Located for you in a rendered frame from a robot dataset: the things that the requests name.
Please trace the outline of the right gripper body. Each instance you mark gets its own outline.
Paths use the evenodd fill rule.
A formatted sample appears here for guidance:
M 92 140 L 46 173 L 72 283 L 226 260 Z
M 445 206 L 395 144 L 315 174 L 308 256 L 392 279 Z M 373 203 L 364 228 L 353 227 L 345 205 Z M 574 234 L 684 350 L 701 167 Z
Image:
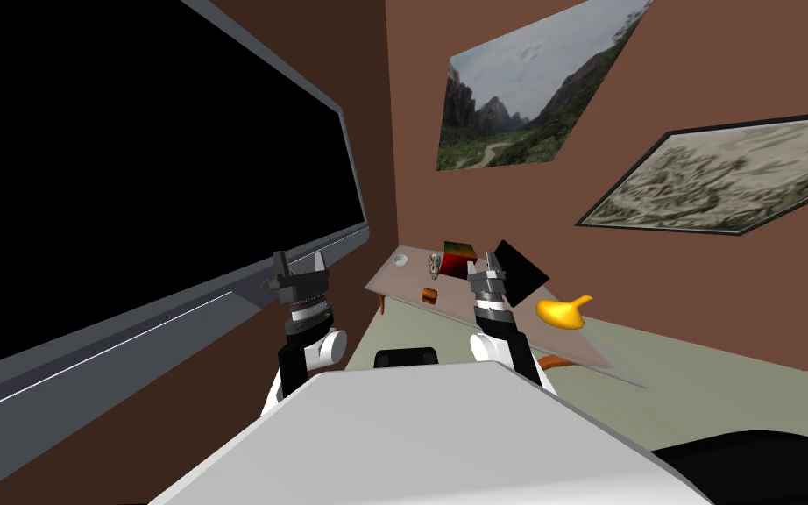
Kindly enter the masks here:
M 482 270 L 467 276 L 475 300 L 484 302 L 505 301 L 505 280 L 506 274 L 503 270 Z

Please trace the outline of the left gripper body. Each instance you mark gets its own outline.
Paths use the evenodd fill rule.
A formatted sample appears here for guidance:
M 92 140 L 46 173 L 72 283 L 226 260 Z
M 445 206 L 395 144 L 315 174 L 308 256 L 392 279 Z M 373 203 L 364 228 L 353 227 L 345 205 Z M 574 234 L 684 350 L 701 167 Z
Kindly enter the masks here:
M 324 295 L 329 289 L 329 277 L 329 270 L 287 276 L 278 274 L 266 280 L 266 289 L 278 291 L 282 303 L 293 304 Z

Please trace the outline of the red and green box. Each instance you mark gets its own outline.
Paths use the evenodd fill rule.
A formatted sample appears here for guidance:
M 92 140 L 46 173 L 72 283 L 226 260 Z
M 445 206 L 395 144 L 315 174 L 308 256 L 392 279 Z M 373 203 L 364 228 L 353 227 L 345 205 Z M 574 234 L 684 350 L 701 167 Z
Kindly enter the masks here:
M 451 278 L 467 280 L 468 264 L 475 263 L 477 254 L 472 245 L 445 241 L 439 274 Z

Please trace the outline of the black flat box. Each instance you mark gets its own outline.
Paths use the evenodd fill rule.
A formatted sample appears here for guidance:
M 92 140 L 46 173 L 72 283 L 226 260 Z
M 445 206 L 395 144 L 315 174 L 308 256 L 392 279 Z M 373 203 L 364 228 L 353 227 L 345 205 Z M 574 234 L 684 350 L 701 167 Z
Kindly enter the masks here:
M 549 280 L 541 268 L 519 253 L 506 240 L 497 245 L 493 254 L 497 265 L 505 274 L 506 299 L 514 308 Z

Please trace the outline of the pale table with orange legs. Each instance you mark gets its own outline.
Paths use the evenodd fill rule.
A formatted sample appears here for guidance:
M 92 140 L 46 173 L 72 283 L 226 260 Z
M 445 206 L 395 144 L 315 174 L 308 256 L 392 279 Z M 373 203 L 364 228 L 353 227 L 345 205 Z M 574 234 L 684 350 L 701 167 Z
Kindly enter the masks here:
M 408 263 L 397 267 L 392 262 L 395 254 L 406 254 Z M 365 288 L 400 302 L 418 306 L 472 327 L 478 331 L 474 315 L 474 294 L 466 280 L 439 276 L 432 280 L 429 273 L 430 250 L 400 246 L 378 270 Z M 422 301 L 424 288 L 438 292 L 436 304 Z M 563 330 L 550 326 L 536 314 L 535 305 L 540 300 L 552 300 L 554 296 L 542 286 L 527 299 L 512 309 L 520 331 L 528 337 L 530 347 L 539 352 L 556 355 L 599 373 L 642 388 L 641 378 L 625 366 L 616 355 L 608 351 L 596 338 L 590 325 L 578 330 Z

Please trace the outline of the yellow curved object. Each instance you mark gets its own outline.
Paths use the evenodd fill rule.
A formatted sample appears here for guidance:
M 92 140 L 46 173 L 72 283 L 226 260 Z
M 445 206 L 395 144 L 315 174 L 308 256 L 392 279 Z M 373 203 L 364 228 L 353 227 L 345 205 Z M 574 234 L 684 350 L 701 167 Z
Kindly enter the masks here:
M 550 326 L 563 330 L 578 330 L 585 326 L 585 320 L 579 309 L 592 299 L 590 295 L 582 295 L 570 302 L 540 300 L 535 305 L 535 312 Z

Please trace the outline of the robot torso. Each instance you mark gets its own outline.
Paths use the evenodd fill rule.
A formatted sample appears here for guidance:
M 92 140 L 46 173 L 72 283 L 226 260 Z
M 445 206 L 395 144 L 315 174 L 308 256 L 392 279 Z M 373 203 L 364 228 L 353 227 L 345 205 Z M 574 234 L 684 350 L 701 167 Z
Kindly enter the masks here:
M 319 373 L 150 505 L 712 505 L 493 361 Z

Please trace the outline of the mountain landscape picture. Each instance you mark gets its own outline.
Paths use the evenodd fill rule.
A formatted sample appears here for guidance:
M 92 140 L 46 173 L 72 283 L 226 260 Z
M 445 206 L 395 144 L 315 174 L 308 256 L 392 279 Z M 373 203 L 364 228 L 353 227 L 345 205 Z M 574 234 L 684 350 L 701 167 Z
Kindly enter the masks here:
M 584 0 L 450 58 L 436 170 L 550 163 L 653 0 Z

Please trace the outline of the dark window with grey frame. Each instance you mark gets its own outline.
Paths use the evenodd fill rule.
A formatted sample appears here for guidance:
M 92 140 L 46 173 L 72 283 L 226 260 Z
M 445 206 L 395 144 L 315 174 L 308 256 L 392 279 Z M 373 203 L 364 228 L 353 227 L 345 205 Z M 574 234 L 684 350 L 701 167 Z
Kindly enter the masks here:
M 0 480 L 369 235 L 307 0 L 0 0 Z

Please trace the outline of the sepia picture in black frame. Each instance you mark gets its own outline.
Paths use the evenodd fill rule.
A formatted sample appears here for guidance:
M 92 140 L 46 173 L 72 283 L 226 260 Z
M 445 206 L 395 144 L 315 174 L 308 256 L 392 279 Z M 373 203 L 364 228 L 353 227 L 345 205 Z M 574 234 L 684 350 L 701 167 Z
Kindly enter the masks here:
M 579 226 L 741 236 L 808 204 L 808 114 L 664 133 Z

